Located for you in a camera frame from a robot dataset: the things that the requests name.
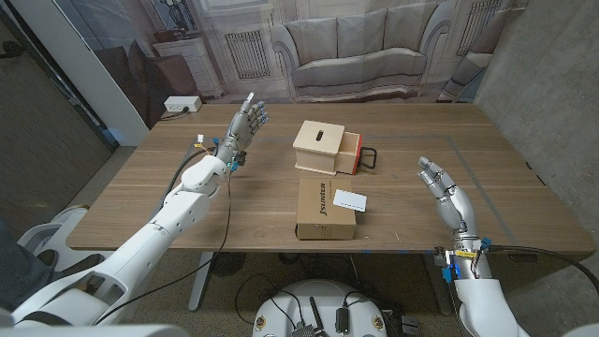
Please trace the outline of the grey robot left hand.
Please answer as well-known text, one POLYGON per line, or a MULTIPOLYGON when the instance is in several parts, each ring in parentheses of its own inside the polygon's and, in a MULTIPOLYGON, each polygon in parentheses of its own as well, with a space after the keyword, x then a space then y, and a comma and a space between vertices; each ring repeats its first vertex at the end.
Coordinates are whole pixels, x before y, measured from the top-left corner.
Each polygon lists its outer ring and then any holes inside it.
POLYGON ((269 120, 265 103, 252 102, 254 94, 251 92, 242 103, 240 111, 234 115, 214 153, 214 156, 226 165, 232 164, 234 159, 250 146, 253 136, 269 120))

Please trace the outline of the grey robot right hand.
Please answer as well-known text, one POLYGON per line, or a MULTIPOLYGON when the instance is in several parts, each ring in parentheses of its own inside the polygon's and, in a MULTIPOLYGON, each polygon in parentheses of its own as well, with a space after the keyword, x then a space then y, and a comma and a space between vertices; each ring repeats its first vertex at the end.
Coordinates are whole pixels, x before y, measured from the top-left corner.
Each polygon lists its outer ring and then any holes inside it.
POLYGON ((475 211, 466 192, 439 165, 425 156, 418 159, 421 171, 418 176, 436 200, 437 212, 454 238, 478 239, 475 211))

